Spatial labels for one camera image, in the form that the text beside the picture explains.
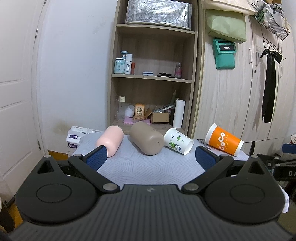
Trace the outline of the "white floral paper cup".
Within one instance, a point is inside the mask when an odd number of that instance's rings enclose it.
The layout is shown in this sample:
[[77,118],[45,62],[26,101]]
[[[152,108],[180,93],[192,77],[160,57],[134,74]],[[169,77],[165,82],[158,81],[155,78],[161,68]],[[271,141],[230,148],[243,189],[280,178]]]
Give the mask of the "white floral paper cup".
[[176,128],[170,128],[164,135],[165,146],[182,155],[187,155],[193,145],[194,141],[179,132]]

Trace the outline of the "pink cylindrical cup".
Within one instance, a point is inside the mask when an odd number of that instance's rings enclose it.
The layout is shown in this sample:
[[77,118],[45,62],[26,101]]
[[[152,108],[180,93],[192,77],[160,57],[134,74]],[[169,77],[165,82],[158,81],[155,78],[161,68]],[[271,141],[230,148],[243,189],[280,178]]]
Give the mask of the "pink cylindrical cup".
[[124,132],[119,126],[109,126],[96,142],[96,147],[105,146],[107,157],[112,157],[117,152],[124,138]]

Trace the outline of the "white small cup on shelf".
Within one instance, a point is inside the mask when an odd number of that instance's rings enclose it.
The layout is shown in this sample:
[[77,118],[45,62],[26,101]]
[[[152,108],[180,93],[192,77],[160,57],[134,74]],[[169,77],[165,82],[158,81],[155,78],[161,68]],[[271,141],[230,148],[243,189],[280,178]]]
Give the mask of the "white small cup on shelf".
[[133,105],[128,105],[125,109],[125,117],[133,117],[134,116],[135,107]]

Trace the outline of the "white purple tissue pack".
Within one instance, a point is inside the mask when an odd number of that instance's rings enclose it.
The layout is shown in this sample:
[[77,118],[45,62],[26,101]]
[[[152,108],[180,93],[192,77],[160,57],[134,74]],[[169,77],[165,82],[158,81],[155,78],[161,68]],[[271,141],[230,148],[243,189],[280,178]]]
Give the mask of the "white purple tissue pack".
[[81,144],[81,138],[90,133],[101,133],[101,131],[80,126],[71,127],[66,138],[68,157],[72,156],[73,153],[77,150],[77,148]]

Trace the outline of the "grey patterned table cloth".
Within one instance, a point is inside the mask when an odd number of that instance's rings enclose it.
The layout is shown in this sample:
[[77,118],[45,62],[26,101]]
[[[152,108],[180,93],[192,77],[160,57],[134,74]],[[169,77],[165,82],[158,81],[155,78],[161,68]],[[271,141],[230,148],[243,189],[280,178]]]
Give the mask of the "grey patterned table cloth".
[[[85,156],[94,150],[102,134],[90,133],[82,137],[74,154]],[[148,156],[140,151],[128,135],[124,135],[115,155],[108,157],[97,171],[119,187],[126,184],[175,184],[182,187],[205,171],[195,159],[195,150],[199,145],[201,143],[195,140],[187,155],[163,147],[158,154]]]

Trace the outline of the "white paper towel roll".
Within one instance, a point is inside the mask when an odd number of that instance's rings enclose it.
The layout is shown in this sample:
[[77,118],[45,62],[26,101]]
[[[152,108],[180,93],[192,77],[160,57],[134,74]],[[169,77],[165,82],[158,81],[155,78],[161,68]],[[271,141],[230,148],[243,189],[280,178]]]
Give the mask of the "white paper towel roll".
[[175,113],[173,119],[173,127],[174,128],[181,128],[183,123],[184,111],[185,111],[185,104],[184,100],[177,100],[175,106]]

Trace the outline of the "light wood wardrobe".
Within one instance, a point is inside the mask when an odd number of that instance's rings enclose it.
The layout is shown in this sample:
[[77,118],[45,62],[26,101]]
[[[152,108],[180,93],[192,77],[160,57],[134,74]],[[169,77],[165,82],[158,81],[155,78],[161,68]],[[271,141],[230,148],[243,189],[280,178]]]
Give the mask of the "light wood wardrobe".
[[[215,123],[244,142],[278,144],[284,140],[292,116],[295,90],[293,36],[284,40],[243,16],[246,41],[236,43],[233,69],[217,69],[213,37],[209,34],[204,2],[198,1],[197,73],[189,135],[204,138]],[[264,50],[282,55],[275,64],[275,97],[270,121],[262,117],[267,59]]]

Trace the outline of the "clear bottle cream cap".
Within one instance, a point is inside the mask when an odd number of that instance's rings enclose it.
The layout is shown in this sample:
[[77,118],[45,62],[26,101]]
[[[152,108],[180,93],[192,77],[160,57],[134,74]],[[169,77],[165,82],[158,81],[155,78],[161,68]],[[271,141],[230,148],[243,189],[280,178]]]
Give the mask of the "clear bottle cream cap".
[[116,119],[122,120],[124,119],[124,117],[125,117],[125,96],[119,96]]

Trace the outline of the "small brown cardboard box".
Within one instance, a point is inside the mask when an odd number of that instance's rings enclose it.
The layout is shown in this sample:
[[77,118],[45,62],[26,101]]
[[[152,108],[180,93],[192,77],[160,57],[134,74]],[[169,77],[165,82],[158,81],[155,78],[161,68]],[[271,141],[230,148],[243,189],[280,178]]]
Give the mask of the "small brown cardboard box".
[[145,118],[148,118],[151,123],[169,123],[170,114],[169,113],[157,113],[153,112],[150,108],[145,111]]

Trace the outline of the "small pink bottle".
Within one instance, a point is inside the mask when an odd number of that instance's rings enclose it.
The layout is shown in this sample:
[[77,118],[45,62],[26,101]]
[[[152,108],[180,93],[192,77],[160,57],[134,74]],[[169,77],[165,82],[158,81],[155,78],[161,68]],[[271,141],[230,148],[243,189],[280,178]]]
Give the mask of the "small pink bottle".
[[181,78],[181,77],[182,77],[182,65],[180,62],[178,62],[175,68],[175,78]]

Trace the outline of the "black flat item on shelf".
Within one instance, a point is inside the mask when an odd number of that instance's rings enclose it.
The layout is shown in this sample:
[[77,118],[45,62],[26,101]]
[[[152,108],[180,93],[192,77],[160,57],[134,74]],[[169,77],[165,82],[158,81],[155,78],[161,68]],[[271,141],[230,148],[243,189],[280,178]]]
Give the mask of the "black flat item on shelf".
[[171,74],[169,74],[169,73],[159,73],[158,74],[158,77],[172,77],[172,75]]

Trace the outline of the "flat white tin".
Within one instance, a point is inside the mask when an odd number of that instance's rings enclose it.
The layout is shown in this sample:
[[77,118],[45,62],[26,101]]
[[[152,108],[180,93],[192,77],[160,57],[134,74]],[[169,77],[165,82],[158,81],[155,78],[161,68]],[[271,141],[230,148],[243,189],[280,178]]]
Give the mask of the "flat white tin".
[[143,72],[142,75],[144,75],[144,76],[153,76],[153,72]]

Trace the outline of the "black ribbon bow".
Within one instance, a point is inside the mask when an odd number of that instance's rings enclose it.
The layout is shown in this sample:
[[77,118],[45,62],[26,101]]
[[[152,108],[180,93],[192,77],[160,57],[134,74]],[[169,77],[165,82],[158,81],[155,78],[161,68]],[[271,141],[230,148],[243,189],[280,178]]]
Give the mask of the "black ribbon bow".
[[264,49],[260,58],[262,58],[263,56],[266,56],[267,65],[261,114],[263,122],[270,123],[273,117],[273,108],[276,91],[275,62],[280,63],[282,60],[282,55],[279,52]]

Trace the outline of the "teal redmi pouch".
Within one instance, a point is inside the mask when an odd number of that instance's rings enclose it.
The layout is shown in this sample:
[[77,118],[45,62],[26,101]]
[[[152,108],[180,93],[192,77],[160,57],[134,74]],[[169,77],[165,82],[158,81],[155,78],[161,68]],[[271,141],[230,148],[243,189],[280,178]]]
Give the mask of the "teal redmi pouch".
[[216,69],[234,69],[236,53],[235,43],[227,40],[213,38],[213,49]]

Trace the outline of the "green padded bag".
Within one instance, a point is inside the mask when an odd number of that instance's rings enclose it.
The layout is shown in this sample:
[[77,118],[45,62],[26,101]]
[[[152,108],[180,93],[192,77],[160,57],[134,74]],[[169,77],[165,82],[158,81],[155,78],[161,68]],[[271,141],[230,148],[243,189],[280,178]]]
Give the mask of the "green padded bag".
[[205,16],[209,36],[240,44],[246,42],[246,20],[243,14],[207,9]]

